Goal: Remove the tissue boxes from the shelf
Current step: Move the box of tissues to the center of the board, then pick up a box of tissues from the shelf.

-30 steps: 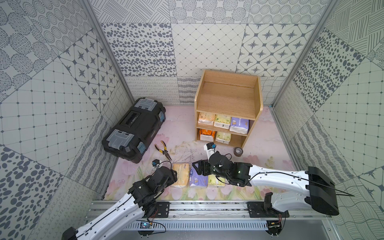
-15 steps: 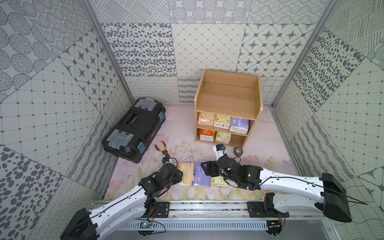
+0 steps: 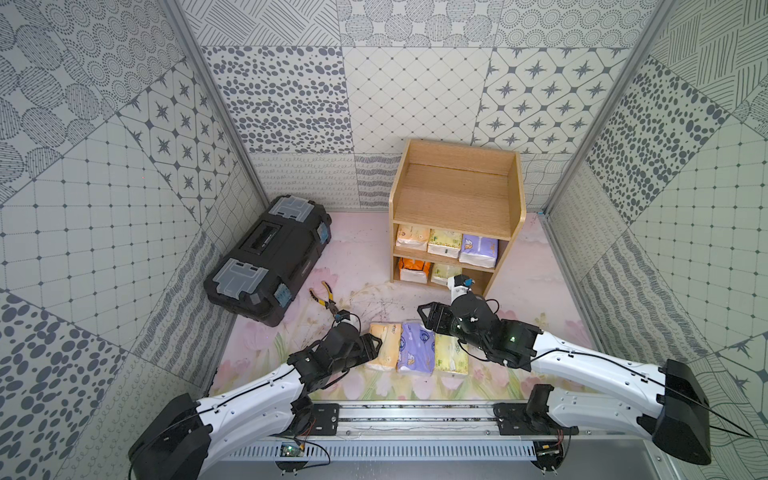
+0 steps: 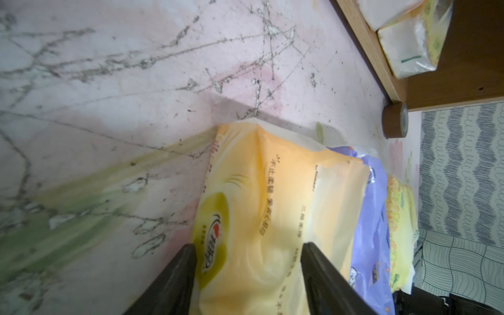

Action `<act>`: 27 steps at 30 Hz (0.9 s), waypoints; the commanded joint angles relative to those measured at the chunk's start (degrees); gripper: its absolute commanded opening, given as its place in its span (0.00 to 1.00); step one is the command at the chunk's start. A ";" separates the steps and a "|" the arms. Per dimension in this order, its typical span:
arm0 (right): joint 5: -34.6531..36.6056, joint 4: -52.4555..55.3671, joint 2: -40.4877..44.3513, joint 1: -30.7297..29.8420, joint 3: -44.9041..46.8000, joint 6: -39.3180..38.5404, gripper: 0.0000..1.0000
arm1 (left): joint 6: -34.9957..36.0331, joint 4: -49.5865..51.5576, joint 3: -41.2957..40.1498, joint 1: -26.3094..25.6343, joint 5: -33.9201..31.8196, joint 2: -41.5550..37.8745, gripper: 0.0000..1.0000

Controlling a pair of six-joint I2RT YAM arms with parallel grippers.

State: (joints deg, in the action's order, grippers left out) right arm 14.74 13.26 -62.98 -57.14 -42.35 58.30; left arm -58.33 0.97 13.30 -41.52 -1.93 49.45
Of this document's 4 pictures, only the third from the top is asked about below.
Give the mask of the purple tissue pack top shelf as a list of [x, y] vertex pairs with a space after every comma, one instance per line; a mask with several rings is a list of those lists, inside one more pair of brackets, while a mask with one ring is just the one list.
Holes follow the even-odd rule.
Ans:
[[435, 364], [435, 334], [418, 322], [402, 324], [397, 370], [400, 373], [431, 375]]

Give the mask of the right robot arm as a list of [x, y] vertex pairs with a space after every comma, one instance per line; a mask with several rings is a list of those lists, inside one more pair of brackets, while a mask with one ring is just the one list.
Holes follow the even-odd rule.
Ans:
[[688, 365], [673, 359], [662, 366], [643, 364], [577, 346], [533, 324], [500, 318], [463, 286], [451, 304], [432, 302], [417, 312], [426, 329], [478, 349], [485, 362], [590, 388], [577, 394], [537, 384], [524, 404], [494, 405], [500, 434], [537, 438], [542, 469], [556, 469], [568, 441], [589, 429], [649, 440], [690, 464], [711, 463], [710, 421], [717, 414]]

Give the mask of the yellow-green tissue pack top shelf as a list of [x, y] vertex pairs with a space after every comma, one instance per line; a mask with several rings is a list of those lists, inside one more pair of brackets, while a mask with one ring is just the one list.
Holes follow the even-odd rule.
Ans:
[[435, 367], [439, 374], [466, 376], [469, 373], [469, 355], [454, 337], [435, 335]]

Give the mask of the orange tissue pack top shelf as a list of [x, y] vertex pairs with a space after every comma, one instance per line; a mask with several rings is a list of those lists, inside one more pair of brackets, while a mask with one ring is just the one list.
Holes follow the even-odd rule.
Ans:
[[400, 323], [372, 323], [369, 332], [381, 340], [381, 346], [377, 358], [368, 362], [366, 367], [377, 371], [394, 371], [399, 358], [402, 325]]

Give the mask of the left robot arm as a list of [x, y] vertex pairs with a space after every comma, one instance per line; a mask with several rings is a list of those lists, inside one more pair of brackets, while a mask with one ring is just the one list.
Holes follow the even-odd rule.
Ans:
[[341, 322], [246, 385], [195, 400], [171, 399], [128, 451], [129, 479], [196, 479], [229, 454], [274, 435], [311, 429], [310, 394], [375, 360], [383, 341]]

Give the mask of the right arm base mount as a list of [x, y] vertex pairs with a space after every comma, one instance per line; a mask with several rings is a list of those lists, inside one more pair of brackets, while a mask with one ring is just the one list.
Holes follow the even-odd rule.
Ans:
[[579, 428], [565, 427], [552, 419], [547, 407], [536, 407], [528, 412], [528, 405], [523, 403], [496, 403], [492, 407], [493, 415], [502, 436], [576, 436]]

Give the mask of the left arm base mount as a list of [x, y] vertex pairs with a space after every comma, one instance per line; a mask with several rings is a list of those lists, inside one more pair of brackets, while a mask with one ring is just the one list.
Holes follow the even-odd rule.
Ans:
[[338, 431], [341, 406], [338, 403], [312, 404], [294, 415], [282, 432], [288, 437], [335, 436]]

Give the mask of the orange tissue pack shelf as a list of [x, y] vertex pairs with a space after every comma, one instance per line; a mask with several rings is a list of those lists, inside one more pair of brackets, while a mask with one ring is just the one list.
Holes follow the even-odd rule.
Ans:
[[395, 246], [415, 251], [426, 251], [429, 237], [429, 228], [400, 224], [396, 233]]
[[381, 340], [381, 346], [377, 358], [368, 362], [366, 367], [377, 371], [394, 371], [399, 358], [402, 325], [400, 323], [372, 323], [369, 332]]

